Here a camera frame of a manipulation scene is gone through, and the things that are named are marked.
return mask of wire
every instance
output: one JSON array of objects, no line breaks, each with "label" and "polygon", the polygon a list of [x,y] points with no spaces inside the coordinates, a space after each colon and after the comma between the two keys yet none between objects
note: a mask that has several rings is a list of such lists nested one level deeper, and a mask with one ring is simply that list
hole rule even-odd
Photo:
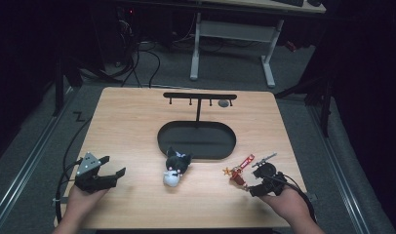
[{"label": "wire", "polygon": [[130,27],[129,24],[124,20],[119,19],[119,22],[122,22],[125,25],[125,30],[127,30],[128,27]]},{"label": "wire", "polygon": [[120,34],[120,35],[121,35],[121,38],[122,38],[122,42],[123,42],[124,48],[126,48],[125,35],[123,35],[123,34]]},{"label": "wire", "polygon": [[191,34],[192,28],[194,27],[194,22],[195,22],[196,17],[197,17],[197,14],[195,13],[194,17],[192,18],[191,26],[189,26],[188,32],[181,39],[179,39],[177,41],[173,41],[173,44],[175,44],[176,42],[181,42],[181,41],[189,40],[190,38],[194,38],[194,37],[189,36],[189,35]]},{"label": "wire", "polygon": [[292,179],[292,178],[289,177],[288,175],[283,175],[283,176],[286,177],[286,178],[288,178],[289,180],[291,180],[291,181],[297,186],[297,188],[298,188],[299,190],[301,190],[300,186],[298,186],[298,184],[295,182],[294,179]]},{"label": "wire", "polygon": [[85,126],[86,126],[89,122],[92,121],[92,118],[93,118],[93,117],[90,117],[88,120],[86,120],[86,122],[85,122],[82,126],[80,126],[79,130],[76,132],[76,134],[74,134],[73,138],[71,139],[70,143],[68,144],[68,146],[67,146],[67,148],[66,148],[66,151],[64,152],[64,155],[63,155],[63,162],[62,162],[62,168],[63,168],[63,172],[64,172],[64,173],[65,173],[65,171],[66,171],[66,157],[67,157],[68,151],[69,151],[70,148],[71,148],[71,145],[73,144],[73,142],[74,142],[74,140],[77,138],[77,136],[80,134],[80,132],[82,132],[83,128],[85,128]]},{"label": "wire", "polygon": [[59,182],[58,182],[58,188],[56,190],[56,195],[55,195],[55,199],[53,200],[55,202],[55,209],[56,209],[56,217],[58,219],[58,223],[61,222],[61,207],[60,207],[60,188],[63,184],[71,181],[69,179],[67,179],[66,181],[63,181],[63,179],[65,177],[67,177],[67,172],[72,169],[74,166],[76,165],[80,165],[82,163],[83,159],[79,159],[78,161],[70,164],[69,166],[67,166],[65,168],[65,170],[63,170],[63,172],[61,173],[61,176],[59,178]]},{"label": "wire", "polygon": [[149,51],[141,51],[141,52],[149,53],[149,54],[155,56],[158,59],[158,66],[156,67],[155,72],[153,72],[152,76],[149,78],[149,89],[150,89],[150,88],[152,88],[152,79],[156,75],[156,73],[158,72],[159,67],[161,67],[161,60],[159,59],[159,57],[156,54],[154,54],[152,52],[149,52]]},{"label": "wire", "polygon": [[208,53],[215,53],[215,52],[218,52],[218,51],[220,51],[223,47],[224,47],[224,39],[220,39],[220,38],[209,38],[209,40],[208,41],[214,41],[215,43],[218,43],[218,41],[219,41],[219,43],[218,43],[218,48],[216,48],[216,49],[214,49],[214,50],[205,50],[205,49],[203,49],[201,46],[199,47],[199,49],[201,50],[201,51],[203,51],[203,52],[208,52]]},{"label": "wire", "polygon": [[142,84],[140,83],[140,80],[139,80],[139,78],[138,78],[138,76],[137,76],[137,72],[134,70],[134,75],[135,75],[135,79],[137,80],[137,83],[138,83],[138,87],[139,88],[142,88]]},{"label": "wire", "polygon": [[[138,64],[139,64],[139,45],[137,46],[137,62],[135,63],[134,67],[132,68],[131,72],[129,72],[129,74],[126,76],[126,78],[122,81],[121,87],[125,86],[126,81],[129,79],[129,77],[132,75],[132,73],[138,67]],[[141,88],[141,84],[140,84],[140,81],[138,80],[138,77],[137,77],[137,81],[138,81],[139,87]]]}]

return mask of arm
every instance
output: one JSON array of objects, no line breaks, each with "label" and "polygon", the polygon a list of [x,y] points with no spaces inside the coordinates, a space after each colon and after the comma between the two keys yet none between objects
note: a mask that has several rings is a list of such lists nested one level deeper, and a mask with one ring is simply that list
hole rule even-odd
[{"label": "arm", "polygon": [[70,189],[66,212],[53,234],[78,233],[80,225],[108,189],[89,194],[73,186]]},{"label": "arm", "polygon": [[296,234],[325,233],[310,217],[304,200],[291,187],[285,186],[280,196],[261,196],[275,213],[285,219]]}]

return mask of gray carpet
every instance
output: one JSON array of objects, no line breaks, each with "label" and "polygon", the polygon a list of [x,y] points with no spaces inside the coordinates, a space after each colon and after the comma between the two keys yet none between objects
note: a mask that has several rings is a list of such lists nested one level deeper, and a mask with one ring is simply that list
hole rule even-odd
[{"label": "gray carpet", "polygon": [[[271,61],[276,79],[276,88],[266,86],[258,57],[232,55],[231,50],[222,48],[217,52],[207,52],[217,45],[203,47],[198,81],[189,80],[191,48],[173,47],[171,50],[151,44],[142,45],[143,49],[152,48],[159,57],[159,70],[153,79],[154,88],[185,87],[193,89],[250,90],[278,93],[296,84],[314,48],[300,49],[291,53],[278,47]],[[158,59],[150,53],[140,53],[137,76],[143,87],[158,67]],[[134,74],[126,82],[127,87],[136,87]],[[68,95],[67,106],[60,118],[52,118],[55,92],[52,88],[46,93],[44,101],[24,121],[21,131],[10,148],[0,160],[0,202],[30,155],[38,155],[36,167],[30,177],[23,178],[25,186],[20,187],[18,197],[7,208],[7,216],[0,219],[0,233],[50,233],[53,230],[55,209],[51,206],[61,173],[61,161],[73,136],[83,125],[80,119],[90,118],[96,108],[100,92],[111,86],[94,79],[85,79],[81,89]],[[389,220],[380,208],[372,188],[361,171],[354,151],[337,114],[337,106],[332,103],[329,121],[329,138],[323,138],[314,118],[315,107],[305,106],[303,95],[291,95],[278,99],[291,144],[299,163],[307,190],[315,195],[313,201],[320,226],[327,233],[360,233],[354,217],[346,208],[343,191],[337,182],[334,165],[329,155],[334,155],[342,168],[343,176],[357,201],[357,206],[366,220],[368,230],[362,233],[395,233]],[[40,153],[33,151],[45,127],[57,121],[56,127]],[[67,153],[67,164],[77,157],[87,128],[73,141]],[[289,228],[279,228],[281,233],[291,233]]]}]

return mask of black cable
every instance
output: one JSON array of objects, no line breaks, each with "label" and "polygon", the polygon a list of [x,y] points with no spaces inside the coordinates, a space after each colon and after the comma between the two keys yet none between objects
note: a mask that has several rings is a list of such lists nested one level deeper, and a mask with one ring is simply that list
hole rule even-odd
[{"label": "black cable", "polygon": [[177,45],[178,42],[183,42],[183,41],[189,40],[191,38],[195,38],[194,36],[189,36],[189,35],[191,34],[191,31],[194,28],[194,25],[196,24],[195,23],[196,18],[197,18],[197,14],[195,13],[194,17],[192,18],[192,23],[191,23],[191,26],[189,27],[189,30],[186,32],[185,36],[183,36],[181,39],[173,41],[172,42],[173,46],[178,47],[178,48],[182,48],[182,47]]},{"label": "black cable", "polygon": [[63,172],[61,173],[61,176],[59,178],[59,182],[58,182],[58,188],[56,190],[56,196],[55,199],[53,200],[55,202],[55,207],[56,207],[56,218],[58,219],[58,224],[61,222],[61,207],[60,207],[60,188],[62,184],[65,184],[66,182],[69,182],[70,180],[67,179],[66,181],[63,181],[63,179],[65,177],[67,177],[67,172],[72,169],[74,166],[76,165],[80,165],[82,163],[83,159],[79,159],[78,161],[70,164],[69,166],[67,166]]},{"label": "black cable", "polygon": [[286,182],[286,181],[283,181],[283,180],[281,180],[281,179],[278,179],[278,178],[276,178],[276,177],[268,176],[268,175],[267,175],[266,177],[269,178],[269,179],[275,180],[275,181],[277,181],[277,182],[281,182],[281,183],[283,183],[283,184],[285,184],[285,185],[287,185],[287,186],[293,188],[293,189],[298,193],[298,195],[302,198],[302,200],[304,200],[305,204],[307,205],[307,208],[308,208],[308,211],[309,211],[309,213],[310,213],[311,219],[313,219],[313,221],[317,223],[316,215],[314,214],[313,205],[311,204],[311,202],[310,202],[310,200],[308,199],[307,195],[305,195],[305,194],[301,191],[301,189],[299,189],[297,186],[294,186],[293,184],[290,184],[290,183],[288,183],[288,182]]},{"label": "black cable", "polygon": [[141,52],[149,53],[149,54],[155,56],[158,59],[158,66],[156,67],[156,69],[153,72],[152,76],[149,78],[149,89],[150,89],[150,88],[152,88],[152,79],[156,75],[156,73],[158,72],[159,68],[161,67],[161,60],[159,59],[159,57],[157,55],[155,55],[152,52],[148,52],[148,51],[141,51]]},{"label": "black cable", "polygon": [[209,38],[208,41],[210,41],[210,42],[211,42],[211,41],[215,41],[216,43],[217,43],[217,41],[220,41],[220,42],[218,43],[218,48],[216,48],[215,50],[210,51],[210,50],[205,50],[205,49],[202,48],[202,46],[200,46],[199,49],[200,49],[201,51],[203,51],[203,52],[215,53],[215,52],[220,51],[220,50],[224,47],[224,39],[221,39],[221,38],[211,38],[211,39],[213,39],[213,40],[210,40],[210,38]]},{"label": "black cable", "polygon": [[66,171],[66,157],[68,154],[68,151],[71,148],[71,145],[73,144],[74,140],[77,138],[77,136],[80,134],[80,132],[83,130],[83,128],[85,128],[85,126],[92,121],[93,117],[90,117],[81,127],[80,129],[76,132],[76,134],[74,134],[73,139],[70,141],[70,143],[68,144],[66,151],[64,152],[63,155],[63,162],[62,162],[62,168],[63,168],[63,172]]},{"label": "black cable", "polygon": [[138,67],[139,64],[139,45],[137,47],[137,62],[135,63],[134,67],[132,68],[131,72],[126,76],[126,78],[122,81],[121,87],[125,86],[126,81],[129,79],[129,77],[132,75],[132,73],[135,71],[135,69]]},{"label": "black cable", "polygon": [[140,80],[139,80],[139,78],[138,78],[138,76],[137,76],[137,72],[134,70],[134,75],[135,75],[135,79],[137,80],[137,83],[138,83],[138,87],[139,88],[142,88],[142,84],[140,83]]},{"label": "black cable", "polygon": [[295,182],[294,179],[292,179],[292,178],[289,177],[288,175],[283,175],[283,176],[286,177],[286,178],[288,178],[289,180],[291,180],[291,181],[297,186],[297,188],[298,188],[299,190],[301,190],[300,186],[298,186],[298,184]]}]

